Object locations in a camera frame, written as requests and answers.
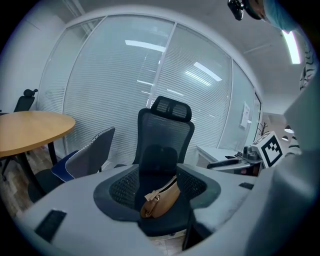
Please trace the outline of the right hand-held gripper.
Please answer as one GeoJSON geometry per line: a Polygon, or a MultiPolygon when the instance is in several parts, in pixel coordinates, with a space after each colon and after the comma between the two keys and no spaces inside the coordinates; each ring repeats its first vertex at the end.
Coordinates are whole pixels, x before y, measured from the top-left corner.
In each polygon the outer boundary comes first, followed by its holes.
{"type": "Polygon", "coordinates": [[[271,168],[283,157],[283,149],[274,131],[267,132],[252,144],[243,148],[244,159],[227,159],[207,165],[207,169],[224,173],[241,173],[261,163],[264,168],[271,168]]]}

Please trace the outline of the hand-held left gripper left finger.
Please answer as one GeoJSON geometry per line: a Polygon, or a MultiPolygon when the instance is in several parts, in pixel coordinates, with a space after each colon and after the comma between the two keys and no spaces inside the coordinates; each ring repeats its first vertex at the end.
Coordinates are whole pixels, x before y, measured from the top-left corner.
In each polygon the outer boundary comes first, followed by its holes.
{"type": "Polygon", "coordinates": [[[94,202],[94,190],[104,180],[130,171],[132,165],[73,179],[45,195],[27,209],[15,224],[39,252],[62,256],[158,256],[160,251],[135,222],[116,221],[94,202]],[[66,216],[52,242],[35,233],[50,210],[66,216]]]}

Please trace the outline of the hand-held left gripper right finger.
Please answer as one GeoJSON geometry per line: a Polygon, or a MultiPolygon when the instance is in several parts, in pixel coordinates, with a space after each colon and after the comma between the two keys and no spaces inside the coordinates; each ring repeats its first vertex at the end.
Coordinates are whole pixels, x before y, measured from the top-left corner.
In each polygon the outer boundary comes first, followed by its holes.
{"type": "Polygon", "coordinates": [[[254,177],[178,164],[177,183],[190,205],[182,256],[245,256],[252,223],[243,208],[254,177]]]}

